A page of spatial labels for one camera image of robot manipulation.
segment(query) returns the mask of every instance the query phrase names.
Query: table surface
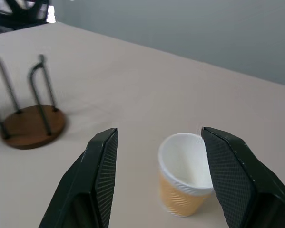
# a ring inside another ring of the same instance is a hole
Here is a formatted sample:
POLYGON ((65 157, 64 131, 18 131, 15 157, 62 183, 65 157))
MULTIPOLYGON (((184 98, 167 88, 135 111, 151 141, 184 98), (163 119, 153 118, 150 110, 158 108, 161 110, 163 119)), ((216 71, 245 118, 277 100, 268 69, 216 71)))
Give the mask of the table surface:
MULTIPOLYGON (((38 54, 48 59, 69 124, 34 150, 0 140, 0 228, 38 227, 62 175, 111 127, 119 128, 112 228, 227 228, 215 195, 187 218, 161 208, 157 151, 174 133, 200 134, 202 126, 231 132, 285 184, 285 86, 55 23, 0 34, 0 57, 21 107, 34 105, 27 74, 38 54)), ((12 112, 0 79, 0 114, 12 112)))

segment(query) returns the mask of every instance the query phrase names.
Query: wooden base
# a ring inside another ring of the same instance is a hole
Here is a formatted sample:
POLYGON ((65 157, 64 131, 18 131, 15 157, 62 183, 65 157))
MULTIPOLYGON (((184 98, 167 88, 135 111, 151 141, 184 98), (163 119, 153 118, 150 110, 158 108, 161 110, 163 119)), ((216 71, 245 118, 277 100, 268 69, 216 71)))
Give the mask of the wooden base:
POLYGON ((4 134, 0 132, 3 141, 14 148, 27 150, 41 147, 56 139, 66 125, 65 115, 58 109, 52 111, 52 106, 42 105, 47 120, 50 124, 51 135, 47 135, 45 125, 37 106, 22 109, 20 114, 8 116, 4 122, 10 138, 4 139, 4 134))

